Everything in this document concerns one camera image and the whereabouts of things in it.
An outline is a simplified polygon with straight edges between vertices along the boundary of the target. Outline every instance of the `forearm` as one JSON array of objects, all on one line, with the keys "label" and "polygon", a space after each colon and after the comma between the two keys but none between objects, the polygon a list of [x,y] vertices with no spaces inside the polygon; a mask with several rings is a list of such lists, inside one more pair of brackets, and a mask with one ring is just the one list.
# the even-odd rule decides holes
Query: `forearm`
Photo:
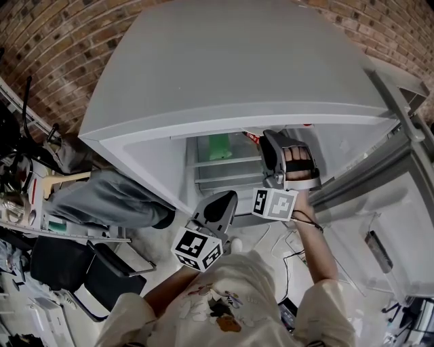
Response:
[{"label": "forearm", "polygon": [[163,315],[169,304],[190,285],[198,274],[198,271],[183,266],[145,295],[144,299],[152,307],[157,318]]},{"label": "forearm", "polygon": [[[316,222],[315,212],[310,206],[302,209],[312,221]],[[309,222],[309,219],[302,213],[294,212],[294,217]],[[338,278],[338,268],[336,262],[328,247],[327,241],[321,231],[314,226],[305,223],[296,222],[297,229],[306,254],[307,266],[311,273],[314,283],[324,279]]]}]

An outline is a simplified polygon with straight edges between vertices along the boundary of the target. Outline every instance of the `t-shirt sleeve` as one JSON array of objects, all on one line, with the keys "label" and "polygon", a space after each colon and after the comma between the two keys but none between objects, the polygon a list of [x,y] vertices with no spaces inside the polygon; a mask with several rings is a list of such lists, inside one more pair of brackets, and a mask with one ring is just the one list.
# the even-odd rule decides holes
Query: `t-shirt sleeve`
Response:
[{"label": "t-shirt sleeve", "polygon": [[348,322],[344,300],[337,281],[316,283],[298,308],[294,336],[305,345],[355,346],[355,331]]},{"label": "t-shirt sleeve", "polygon": [[153,309],[142,297],[122,294],[107,317],[95,347],[122,347],[135,342],[142,328],[155,319]]}]

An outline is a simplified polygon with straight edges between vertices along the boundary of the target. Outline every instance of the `refrigerator top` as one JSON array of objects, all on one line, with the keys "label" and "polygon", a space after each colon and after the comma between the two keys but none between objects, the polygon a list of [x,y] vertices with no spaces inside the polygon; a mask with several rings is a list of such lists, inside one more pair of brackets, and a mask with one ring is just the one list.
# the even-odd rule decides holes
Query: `refrigerator top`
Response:
[{"label": "refrigerator top", "polygon": [[375,124],[390,112],[364,69],[374,66],[344,33],[288,0],[164,3],[141,13],[115,50],[81,137]]}]

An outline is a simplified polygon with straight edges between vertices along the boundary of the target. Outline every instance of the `red object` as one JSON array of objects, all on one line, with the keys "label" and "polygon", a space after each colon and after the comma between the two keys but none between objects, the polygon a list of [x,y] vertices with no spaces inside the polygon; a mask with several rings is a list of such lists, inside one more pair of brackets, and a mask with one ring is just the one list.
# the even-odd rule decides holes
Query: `red object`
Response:
[{"label": "red object", "polygon": [[260,136],[248,133],[246,131],[243,131],[243,134],[246,135],[249,139],[251,139],[254,143],[259,144]]},{"label": "red object", "polygon": [[35,190],[36,190],[36,178],[33,181],[33,191],[32,191],[32,205],[35,203]]}]

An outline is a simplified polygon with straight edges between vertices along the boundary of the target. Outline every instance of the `refrigerator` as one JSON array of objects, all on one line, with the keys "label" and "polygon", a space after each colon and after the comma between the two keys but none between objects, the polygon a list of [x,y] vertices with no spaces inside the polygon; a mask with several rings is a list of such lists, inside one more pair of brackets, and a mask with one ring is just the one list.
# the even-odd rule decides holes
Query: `refrigerator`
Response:
[{"label": "refrigerator", "polygon": [[[348,281],[403,302],[434,296],[434,137],[409,117],[426,95],[420,80],[369,59],[314,9],[173,1],[141,13],[125,34],[79,137],[187,214],[204,197],[237,191],[234,224],[245,226],[268,221],[250,214],[262,168],[243,132],[286,131],[317,162],[323,185],[310,199]],[[210,160],[213,134],[228,134],[230,157]]]}]

